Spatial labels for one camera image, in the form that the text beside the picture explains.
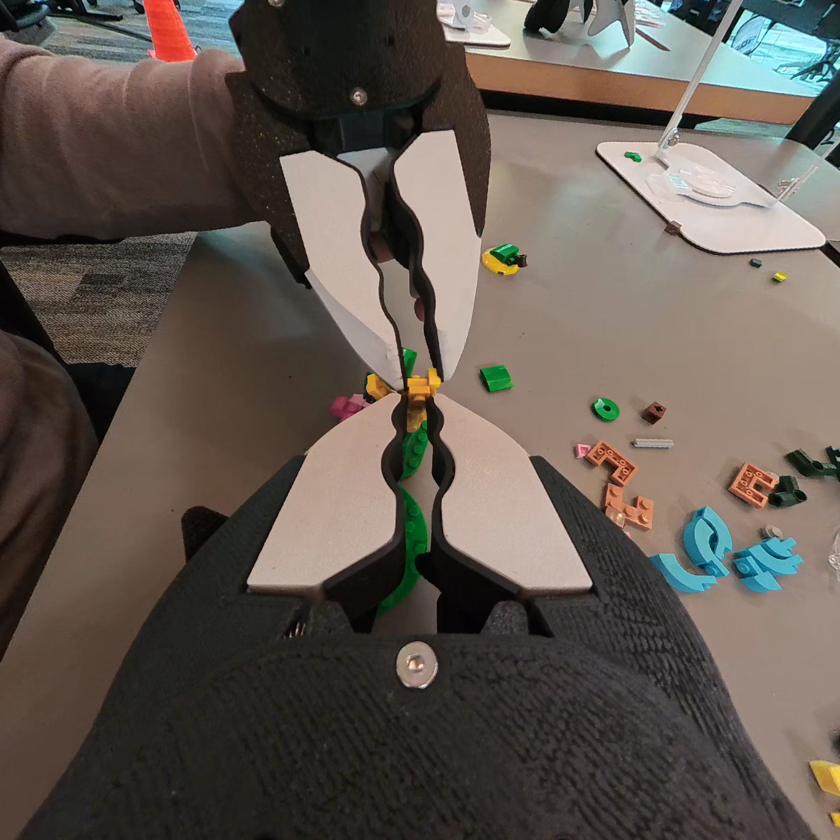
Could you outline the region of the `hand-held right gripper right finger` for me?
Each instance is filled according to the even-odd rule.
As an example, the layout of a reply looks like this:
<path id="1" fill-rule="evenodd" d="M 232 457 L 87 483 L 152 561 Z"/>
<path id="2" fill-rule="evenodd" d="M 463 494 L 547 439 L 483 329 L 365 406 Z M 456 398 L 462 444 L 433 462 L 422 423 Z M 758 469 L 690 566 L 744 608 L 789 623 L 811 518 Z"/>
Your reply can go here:
<path id="1" fill-rule="evenodd" d="M 588 592 L 592 578 L 526 450 L 446 395 L 427 417 L 437 587 L 468 599 Z"/>

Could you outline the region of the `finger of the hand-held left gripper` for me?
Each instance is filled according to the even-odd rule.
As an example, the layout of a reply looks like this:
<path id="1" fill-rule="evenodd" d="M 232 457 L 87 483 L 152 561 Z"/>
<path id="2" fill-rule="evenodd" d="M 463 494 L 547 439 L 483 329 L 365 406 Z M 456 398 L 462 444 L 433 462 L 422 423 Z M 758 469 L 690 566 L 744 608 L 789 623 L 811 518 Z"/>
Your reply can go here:
<path id="1" fill-rule="evenodd" d="M 306 251 L 305 277 L 369 370 L 402 390 L 398 330 L 385 309 L 382 272 L 368 247 L 362 174 L 316 151 L 283 156 L 280 168 Z"/>
<path id="2" fill-rule="evenodd" d="M 455 132 L 416 137 L 393 164 L 392 189 L 411 278 L 425 301 L 430 358 L 447 380 L 466 345 L 478 281 L 478 234 Z"/>

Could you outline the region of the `green brick plant model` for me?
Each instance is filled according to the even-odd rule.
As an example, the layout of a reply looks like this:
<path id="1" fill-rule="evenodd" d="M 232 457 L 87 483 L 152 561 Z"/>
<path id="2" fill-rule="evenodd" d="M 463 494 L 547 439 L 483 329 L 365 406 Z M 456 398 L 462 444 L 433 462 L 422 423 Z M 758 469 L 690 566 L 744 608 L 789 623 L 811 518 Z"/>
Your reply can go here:
<path id="1" fill-rule="evenodd" d="M 351 396 L 338 396 L 331 404 L 329 414 L 342 422 L 363 408 L 376 402 L 385 394 L 384 385 L 374 384 L 374 375 L 367 375 L 364 391 Z M 409 410 L 406 422 L 406 435 L 402 443 L 402 478 L 416 474 L 421 466 L 428 445 L 427 417 L 425 410 Z M 404 488 L 400 487 L 404 509 L 404 534 L 406 541 L 404 574 L 400 584 L 378 606 L 377 616 L 382 616 L 393 607 L 402 603 L 411 593 L 419 573 L 416 568 L 417 557 L 428 551 L 428 531 L 424 515 L 417 501 Z"/>

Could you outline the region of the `yellow brick flower assembly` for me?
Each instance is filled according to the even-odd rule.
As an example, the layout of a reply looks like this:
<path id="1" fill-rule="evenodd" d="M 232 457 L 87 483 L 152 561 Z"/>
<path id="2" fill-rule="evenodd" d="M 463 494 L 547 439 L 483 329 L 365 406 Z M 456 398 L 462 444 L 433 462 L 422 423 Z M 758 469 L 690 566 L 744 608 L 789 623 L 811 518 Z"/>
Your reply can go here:
<path id="1" fill-rule="evenodd" d="M 426 401 L 435 396 L 442 381 L 434 368 L 427 371 L 427 376 L 412 375 L 407 379 L 407 409 L 406 409 L 406 431 L 409 434 L 416 432 L 426 422 Z M 393 393 L 393 389 L 375 373 L 369 373 L 366 377 L 363 397 L 366 402 L 373 403 Z"/>

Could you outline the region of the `person's left forearm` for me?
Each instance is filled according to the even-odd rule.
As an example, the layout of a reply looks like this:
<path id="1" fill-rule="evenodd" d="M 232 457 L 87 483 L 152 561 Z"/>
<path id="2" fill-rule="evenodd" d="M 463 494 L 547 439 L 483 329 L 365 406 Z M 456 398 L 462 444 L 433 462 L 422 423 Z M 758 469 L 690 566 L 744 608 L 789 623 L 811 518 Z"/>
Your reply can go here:
<path id="1" fill-rule="evenodd" d="M 239 58 L 109 64 L 2 38 L 1 229 L 113 240 L 259 219 L 226 75 Z"/>

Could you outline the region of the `grey desk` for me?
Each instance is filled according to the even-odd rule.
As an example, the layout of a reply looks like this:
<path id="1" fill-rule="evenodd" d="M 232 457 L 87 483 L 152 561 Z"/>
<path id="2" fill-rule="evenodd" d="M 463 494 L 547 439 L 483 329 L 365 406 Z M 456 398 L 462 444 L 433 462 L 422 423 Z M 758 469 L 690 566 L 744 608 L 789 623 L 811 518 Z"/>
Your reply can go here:
<path id="1" fill-rule="evenodd" d="M 628 496 L 655 503 L 646 555 L 683 555 L 693 510 L 711 506 L 736 547 L 769 523 L 798 541 L 801 571 L 767 595 L 729 576 L 684 600 L 756 748 L 820 838 L 834 838 L 809 760 L 838 728 L 838 582 L 826 558 L 838 482 L 757 511 L 728 492 L 743 462 L 838 446 L 838 267 L 822 252 L 703 253 L 595 155 L 653 130 L 490 116 L 485 240 L 528 266 L 479 268 L 469 339 L 444 393 L 546 458 L 597 502 L 606 471 L 573 456 L 604 439 L 635 458 Z M 783 271 L 783 283 L 772 275 Z M 480 368 L 513 387 L 488 393 Z M 2 838 L 37 810 L 96 717 L 151 608 L 183 567 L 181 515 L 235 511 L 331 428 L 361 364 L 319 299 L 292 280 L 268 229 L 198 238 L 28 609 L 2 661 Z M 614 400 L 617 420 L 592 412 Z M 666 414 L 642 418 L 653 402 Z M 670 449 L 634 438 L 670 438 Z"/>

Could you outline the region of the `yellow and green brick piece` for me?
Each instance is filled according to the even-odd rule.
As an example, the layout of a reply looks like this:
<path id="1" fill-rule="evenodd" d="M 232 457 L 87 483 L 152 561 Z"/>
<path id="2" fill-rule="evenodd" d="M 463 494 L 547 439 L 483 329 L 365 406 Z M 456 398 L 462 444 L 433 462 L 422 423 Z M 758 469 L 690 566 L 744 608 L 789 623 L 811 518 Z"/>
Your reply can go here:
<path id="1" fill-rule="evenodd" d="M 513 244 L 489 248 L 481 256 L 481 264 L 491 273 L 509 277 L 528 265 L 527 255 Z"/>

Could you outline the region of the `tan angled brick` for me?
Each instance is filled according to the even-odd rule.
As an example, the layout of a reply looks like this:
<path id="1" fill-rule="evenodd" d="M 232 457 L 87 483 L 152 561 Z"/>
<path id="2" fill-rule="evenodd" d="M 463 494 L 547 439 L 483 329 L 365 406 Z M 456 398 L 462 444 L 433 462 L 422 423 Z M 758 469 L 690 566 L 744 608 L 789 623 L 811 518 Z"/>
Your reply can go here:
<path id="1" fill-rule="evenodd" d="M 607 482 L 604 492 L 604 513 L 617 526 L 625 529 L 634 526 L 649 531 L 654 525 L 655 504 L 652 500 L 638 496 L 634 504 L 623 499 L 623 488 Z"/>
<path id="2" fill-rule="evenodd" d="M 609 467 L 610 481 L 619 487 L 625 487 L 637 473 L 635 463 L 605 441 L 592 446 L 584 459 L 594 466 Z"/>

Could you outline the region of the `white folding stand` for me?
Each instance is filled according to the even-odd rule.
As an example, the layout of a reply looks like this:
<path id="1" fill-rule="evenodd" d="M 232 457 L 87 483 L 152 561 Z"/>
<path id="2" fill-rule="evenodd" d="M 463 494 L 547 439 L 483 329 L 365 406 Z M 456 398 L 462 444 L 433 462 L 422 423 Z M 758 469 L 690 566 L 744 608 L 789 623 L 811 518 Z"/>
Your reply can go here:
<path id="1" fill-rule="evenodd" d="M 493 49 L 511 45 L 511 39 L 492 23 L 489 15 L 476 11 L 473 2 L 437 1 L 436 13 L 449 43 Z"/>

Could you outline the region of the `orange traffic cone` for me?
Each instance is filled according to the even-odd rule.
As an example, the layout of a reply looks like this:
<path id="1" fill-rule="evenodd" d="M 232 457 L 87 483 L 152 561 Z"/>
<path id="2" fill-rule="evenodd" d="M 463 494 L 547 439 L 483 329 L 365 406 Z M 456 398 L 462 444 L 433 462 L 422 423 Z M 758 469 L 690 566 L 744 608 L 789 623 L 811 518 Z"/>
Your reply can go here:
<path id="1" fill-rule="evenodd" d="M 152 48 L 149 56 L 155 60 L 177 63 L 191 62 L 196 49 L 186 32 L 174 1 L 142 1 L 150 28 Z"/>

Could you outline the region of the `small teal arch brick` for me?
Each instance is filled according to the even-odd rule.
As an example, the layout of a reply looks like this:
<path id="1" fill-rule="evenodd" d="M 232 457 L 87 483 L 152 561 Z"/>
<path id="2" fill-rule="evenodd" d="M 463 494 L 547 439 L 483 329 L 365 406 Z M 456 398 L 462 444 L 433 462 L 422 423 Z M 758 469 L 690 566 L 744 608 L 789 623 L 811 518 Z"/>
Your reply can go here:
<path id="1" fill-rule="evenodd" d="M 668 584 L 679 592 L 699 594 L 718 583 L 718 579 L 712 575 L 689 572 L 672 553 L 657 553 L 649 559 Z"/>

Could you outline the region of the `large teal arch brick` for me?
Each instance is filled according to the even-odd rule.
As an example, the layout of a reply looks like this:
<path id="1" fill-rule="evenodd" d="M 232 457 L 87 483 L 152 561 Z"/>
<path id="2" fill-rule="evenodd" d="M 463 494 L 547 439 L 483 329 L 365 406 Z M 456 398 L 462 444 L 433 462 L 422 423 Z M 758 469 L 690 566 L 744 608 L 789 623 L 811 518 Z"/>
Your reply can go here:
<path id="1" fill-rule="evenodd" d="M 731 532 L 722 518 L 710 507 L 696 510 L 683 531 L 686 553 L 704 574 L 715 578 L 730 575 L 724 563 L 733 551 Z"/>

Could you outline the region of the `teal arch brick cluster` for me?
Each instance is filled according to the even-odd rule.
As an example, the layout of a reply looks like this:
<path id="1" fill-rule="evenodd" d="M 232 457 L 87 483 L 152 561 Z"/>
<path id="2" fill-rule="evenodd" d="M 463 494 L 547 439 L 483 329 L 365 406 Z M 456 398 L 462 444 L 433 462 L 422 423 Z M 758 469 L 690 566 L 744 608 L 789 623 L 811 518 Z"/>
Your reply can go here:
<path id="1" fill-rule="evenodd" d="M 770 538 L 735 552 L 733 563 L 740 582 L 751 592 L 777 592 L 777 578 L 797 574 L 803 558 L 795 552 L 793 538 Z"/>

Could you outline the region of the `person's brown sweater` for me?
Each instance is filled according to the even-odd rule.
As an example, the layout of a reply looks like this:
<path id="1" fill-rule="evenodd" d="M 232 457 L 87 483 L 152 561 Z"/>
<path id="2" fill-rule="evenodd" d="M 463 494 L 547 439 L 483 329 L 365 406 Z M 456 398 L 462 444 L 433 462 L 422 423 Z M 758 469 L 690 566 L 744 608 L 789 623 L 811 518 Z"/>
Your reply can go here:
<path id="1" fill-rule="evenodd" d="M 1 333 L 1 653 L 5 654 L 98 449 L 67 372 Z"/>

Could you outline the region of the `dark green brick piece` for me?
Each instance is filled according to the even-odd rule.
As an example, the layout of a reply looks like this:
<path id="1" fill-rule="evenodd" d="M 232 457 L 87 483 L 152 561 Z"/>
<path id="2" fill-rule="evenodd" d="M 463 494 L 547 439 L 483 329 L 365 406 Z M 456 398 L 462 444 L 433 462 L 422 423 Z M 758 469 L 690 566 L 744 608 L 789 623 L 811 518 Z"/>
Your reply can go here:
<path id="1" fill-rule="evenodd" d="M 801 448 L 785 454 L 784 458 L 804 477 L 839 479 L 839 448 L 826 447 L 825 453 L 827 462 L 811 458 Z"/>

